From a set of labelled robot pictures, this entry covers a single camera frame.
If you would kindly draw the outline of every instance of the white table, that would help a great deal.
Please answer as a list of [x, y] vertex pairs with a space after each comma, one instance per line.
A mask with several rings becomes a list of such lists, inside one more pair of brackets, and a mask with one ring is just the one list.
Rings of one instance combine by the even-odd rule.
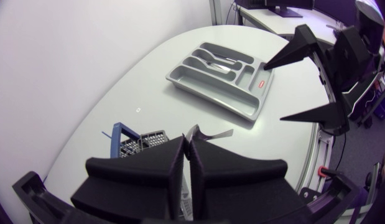
[[241, 16], [260, 29], [272, 32], [281, 37], [289, 37], [294, 34], [297, 26], [307, 24], [314, 35], [328, 44], [334, 44], [336, 37], [333, 35], [333, 29], [327, 27], [336, 26], [336, 20], [328, 17], [316, 10], [297, 9], [288, 7], [303, 18], [283, 18], [268, 9], [246, 9], [241, 7]]
[[[128, 71], [79, 125], [48, 174], [48, 191], [71, 203], [70, 197], [87, 178], [86, 160], [109, 158], [110, 139], [101, 132], [111, 134], [117, 122], [140, 134], [163, 129], [170, 139], [195, 124], [205, 134], [233, 128], [232, 137], [211, 142], [250, 158], [285, 160], [285, 178], [295, 188], [312, 143], [313, 124], [279, 118], [328, 103], [316, 66], [306, 58], [277, 68], [264, 107], [257, 121], [250, 123], [165, 79], [202, 42], [223, 45], [266, 62], [287, 43], [272, 33], [243, 26], [204, 27], [164, 42]], [[187, 161], [184, 174], [189, 185]]]

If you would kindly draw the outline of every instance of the gray carpet floor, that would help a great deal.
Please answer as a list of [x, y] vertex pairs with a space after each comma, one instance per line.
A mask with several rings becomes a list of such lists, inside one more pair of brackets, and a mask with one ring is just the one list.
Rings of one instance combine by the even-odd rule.
[[[372, 116], [373, 124], [369, 129], [350, 122], [346, 134], [346, 146], [338, 171], [343, 172], [357, 186], [365, 185], [365, 178], [373, 165], [382, 162], [385, 153], [385, 120]], [[335, 169], [341, 156], [344, 135], [336, 137], [330, 158], [330, 168]]]

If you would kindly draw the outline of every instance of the oval table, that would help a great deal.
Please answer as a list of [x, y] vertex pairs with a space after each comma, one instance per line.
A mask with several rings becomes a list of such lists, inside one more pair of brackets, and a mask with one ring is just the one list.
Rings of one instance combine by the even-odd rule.
[[[186, 134], [195, 124], [209, 135], [232, 128], [232, 137], [211, 142], [250, 158], [285, 160], [285, 178], [297, 191], [313, 184], [307, 176], [315, 176], [312, 161], [321, 156], [313, 150], [320, 142], [317, 125], [279, 118], [328, 103], [315, 64], [306, 58], [276, 68], [264, 106], [256, 122], [251, 123], [165, 79], [202, 42], [235, 49], [265, 62], [287, 44], [275, 34], [243, 26], [204, 27], [164, 42], [130, 69], [90, 111], [51, 168], [45, 180], [47, 190], [71, 203], [70, 197], [87, 178], [86, 160], [109, 158], [111, 140], [101, 132], [111, 134], [113, 124], [118, 122], [139, 134], [163, 129], [170, 139]], [[328, 148], [322, 155], [327, 164]], [[184, 175], [190, 185], [187, 161]]]

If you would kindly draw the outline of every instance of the black cable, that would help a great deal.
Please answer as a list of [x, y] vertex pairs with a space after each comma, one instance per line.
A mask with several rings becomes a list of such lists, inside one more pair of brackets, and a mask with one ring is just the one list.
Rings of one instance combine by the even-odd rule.
[[228, 22], [228, 16], [230, 15], [231, 8], [232, 8], [232, 6], [233, 6], [234, 3], [235, 3], [235, 1], [231, 4], [230, 9], [228, 10], [227, 20], [225, 20], [225, 25], [227, 25], [227, 22]]
[[324, 133], [329, 134], [330, 136], [335, 136], [335, 134], [332, 134], [332, 133], [330, 133], [330, 132], [328, 132], [328, 131], [325, 131], [324, 129], [321, 129], [321, 131], [323, 131]]
[[235, 14], [234, 14], [234, 25], [235, 25], [236, 13], [238, 12], [238, 5], [236, 3], [235, 3], [235, 6], [234, 6], [234, 11], [235, 11]]
[[346, 147], [346, 140], [347, 140], [347, 137], [346, 137], [346, 133], [344, 133], [344, 145], [343, 145], [343, 149], [341, 150], [341, 156], [340, 156], [340, 159], [339, 159], [339, 163], [337, 164], [336, 166], [336, 169], [339, 168], [339, 165], [340, 165], [340, 162], [341, 162], [341, 159], [343, 158], [343, 154], [344, 154], [344, 149]]
[[332, 148], [335, 146], [335, 143], [336, 143], [336, 136], [333, 137], [333, 144], [332, 144]]

